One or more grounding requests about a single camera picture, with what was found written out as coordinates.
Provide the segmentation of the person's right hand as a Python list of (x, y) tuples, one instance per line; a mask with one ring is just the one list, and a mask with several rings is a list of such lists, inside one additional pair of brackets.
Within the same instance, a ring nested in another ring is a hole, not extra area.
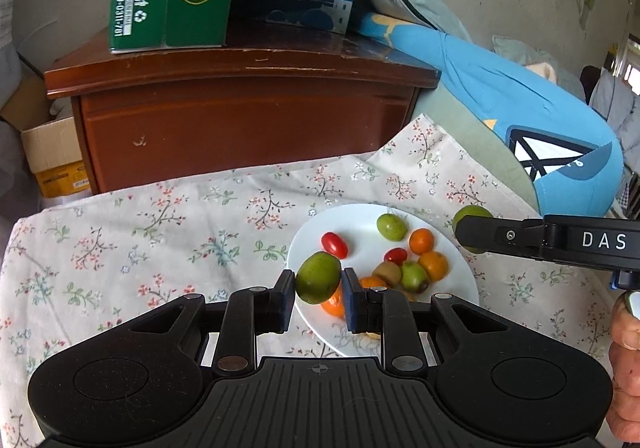
[(628, 312), (626, 295), (621, 295), (612, 310), (612, 344), (608, 358), (613, 369), (613, 400), (606, 422), (622, 442), (638, 444), (639, 414), (639, 320)]

